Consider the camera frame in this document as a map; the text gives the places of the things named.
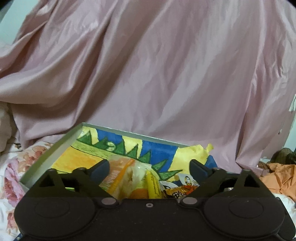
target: plastic bag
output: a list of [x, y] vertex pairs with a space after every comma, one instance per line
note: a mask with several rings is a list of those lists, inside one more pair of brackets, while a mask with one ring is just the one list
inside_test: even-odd
[[130, 199], [148, 199], [148, 185], [146, 179], [147, 171], [151, 170], [151, 165], [136, 161], [133, 169], [133, 191], [129, 196]]
[[109, 175], [100, 184], [100, 187], [118, 200], [129, 197], [133, 191], [132, 166], [135, 160], [123, 156], [111, 156]]

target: black device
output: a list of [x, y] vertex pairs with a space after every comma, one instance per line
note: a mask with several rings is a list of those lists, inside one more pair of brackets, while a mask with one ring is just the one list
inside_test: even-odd
[[295, 226], [281, 200], [252, 171], [210, 170], [196, 160], [189, 167], [200, 187], [183, 199], [122, 201], [98, 186], [109, 173], [107, 160], [70, 174], [49, 169], [15, 209], [22, 241], [294, 238]]

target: yellow paper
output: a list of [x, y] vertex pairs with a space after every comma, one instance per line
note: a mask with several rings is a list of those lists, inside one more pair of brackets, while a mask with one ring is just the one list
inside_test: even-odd
[[98, 139], [98, 132], [95, 128], [83, 126], [80, 135], [77, 137], [79, 139], [80, 137], [84, 136], [86, 133], [90, 132], [91, 134], [91, 143], [92, 145], [96, 144], [99, 142]]
[[[174, 159], [169, 168], [169, 171], [173, 170], [183, 170], [180, 173], [188, 174], [189, 171], [189, 162], [192, 159], [196, 159], [201, 164], [205, 164], [207, 157], [210, 155], [209, 152], [213, 149], [212, 144], [208, 144], [207, 148], [204, 149], [202, 145], [188, 146], [183, 148], [178, 148], [176, 150]], [[168, 181], [176, 181], [178, 178], [171, 177]]]
[[124, 140], [126, 153], [130, 152], [136, 145], [138, 145], [137, 158], [139, 158], [142, 150], [143, 141], [141, 139], [126, 136], [122, 136], [122, 139]]
[[90, 155], [70, 146], [51, 167], [62, 173], [71, 173], [74, 169], [79, 167], [91, 168], [101, 160], [103, 160], [103, 158]]

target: floral pattern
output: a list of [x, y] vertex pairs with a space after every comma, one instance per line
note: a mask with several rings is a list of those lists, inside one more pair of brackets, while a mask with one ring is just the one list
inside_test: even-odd
[[3, 240], [13, 240], [19, 233], [14, 219], [14, 209], [25, 192], [20, 185], [20, 179], [23, 174], [38, 160], [38, 158], [47, 151], [53, 144], [38, 142], [26, 150], [19, 152], [18, 155], [6, 161], [2, 169], [2, 191], [0, 199], [2, 200], [1, 215], [7, 222], [5, 226], [0, 226], [0, 237]]

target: colorful drawing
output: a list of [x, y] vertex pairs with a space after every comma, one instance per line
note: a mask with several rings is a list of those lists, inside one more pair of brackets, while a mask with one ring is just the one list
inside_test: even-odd
[[209, 155], [212, 148], [211, 144], [206, 149], [201, 145], [179, 148], [84, 126], [77, 140], [52, 167], [69, 173], [78, 167], [90, 168], [112, 155], [122, 155], [151, 164], [153, 174], [159, 180], [174, 181], [177, 173], [189, 173], [191, 159], [211, 167], [217, 166]]

